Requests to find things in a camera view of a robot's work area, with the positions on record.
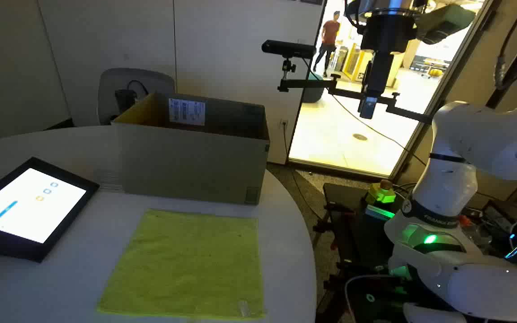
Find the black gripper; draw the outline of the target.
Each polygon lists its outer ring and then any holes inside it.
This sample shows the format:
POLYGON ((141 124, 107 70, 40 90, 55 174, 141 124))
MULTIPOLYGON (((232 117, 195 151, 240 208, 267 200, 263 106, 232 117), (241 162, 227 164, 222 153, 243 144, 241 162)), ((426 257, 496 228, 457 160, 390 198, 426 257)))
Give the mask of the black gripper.
POLYGON ((372 119, 380 103, 394 104, 383 95, 394 58, 405 54, 412 40, 435 45, 468 29, 477 13, 460 4, 430 11, 428 0, 351 0, 346 16, 363 36, 362 49, 372 52, 360 101, 360 115, 372 119))

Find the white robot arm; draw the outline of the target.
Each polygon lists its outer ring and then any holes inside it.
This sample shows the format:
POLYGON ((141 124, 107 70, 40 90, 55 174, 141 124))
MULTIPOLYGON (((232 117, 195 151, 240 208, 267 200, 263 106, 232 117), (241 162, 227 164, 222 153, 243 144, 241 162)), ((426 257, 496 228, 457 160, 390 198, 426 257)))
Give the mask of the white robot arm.
POLYGON ((484 253, 460 228, 478 171, 517 180, 517 108, 450 103, 435 113, 426 171, 385 234, 394 244, 390 273, 419 280, 444 305, 408 302, 407 323, 517 322, 517 264, 484 253))

